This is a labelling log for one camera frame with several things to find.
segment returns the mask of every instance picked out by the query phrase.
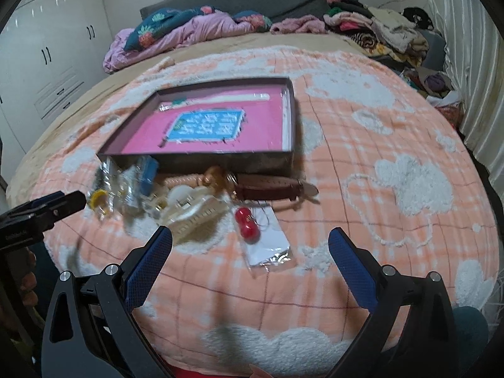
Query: curtain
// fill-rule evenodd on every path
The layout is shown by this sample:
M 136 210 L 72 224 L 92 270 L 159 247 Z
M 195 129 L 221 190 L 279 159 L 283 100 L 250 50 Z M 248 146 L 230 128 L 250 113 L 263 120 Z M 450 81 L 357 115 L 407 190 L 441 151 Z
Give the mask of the curtain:
M 465 102 L 460 131 L 504 202 L 504 44 L 480 0 L 429 0 L 446 72 Z

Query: white wardrobe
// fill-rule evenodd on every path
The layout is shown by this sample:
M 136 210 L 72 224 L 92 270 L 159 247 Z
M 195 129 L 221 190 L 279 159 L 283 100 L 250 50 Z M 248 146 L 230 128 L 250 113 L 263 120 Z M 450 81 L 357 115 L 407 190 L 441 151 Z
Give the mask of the white wardrobe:
M 7 182 L 50 123 L 107 76 L 102 62 L 111 42 L 103 0 L 21 1 L 0 34 Z

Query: screw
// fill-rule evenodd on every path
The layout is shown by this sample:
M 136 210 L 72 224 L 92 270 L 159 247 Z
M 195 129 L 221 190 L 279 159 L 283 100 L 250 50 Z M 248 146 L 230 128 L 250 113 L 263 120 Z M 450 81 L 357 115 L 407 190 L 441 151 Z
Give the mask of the screw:
M 105 273 L 107 273 L 109 276 L 113 276 L 117 271 L 119 270 L 119 267 L 115 264 L 111 264 L 110 266 L 107 266 L 105 269 Z
M 381 271 L 383 271 L 383 274 L 385 274 L 386 276 L 393 276 L 396 273 L 396 269 L 394 269 L 392 266 L 383 266 L 383 269 L 381 269 Z
M 432 272 L 429 275 L 432 281 L 441 281 L 441 275 L 438 272 Z
M 70 272 L 63 272 L 60 274 L 60 280 L 61 281 L 66 281 L 70 278 L 72 274 Z

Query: open box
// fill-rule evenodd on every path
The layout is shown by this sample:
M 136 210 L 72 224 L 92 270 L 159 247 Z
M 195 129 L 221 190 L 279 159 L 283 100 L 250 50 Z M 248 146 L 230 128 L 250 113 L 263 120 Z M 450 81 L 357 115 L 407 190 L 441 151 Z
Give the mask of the open box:
M 167 174 L 290 176 L 296 109 L 285 77 L 227 79 L 163 89 L 143 102 L 98 151 L 124 169 L 150 155 Z

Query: blue label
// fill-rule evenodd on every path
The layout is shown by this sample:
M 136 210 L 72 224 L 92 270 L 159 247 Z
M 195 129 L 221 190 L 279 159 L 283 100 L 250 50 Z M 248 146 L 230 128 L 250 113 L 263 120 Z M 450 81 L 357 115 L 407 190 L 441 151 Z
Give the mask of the blue label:
M 243 109 L 216 109 L 181 113 L 166 134 L 168 141 L 216 142 L 236 139 Z

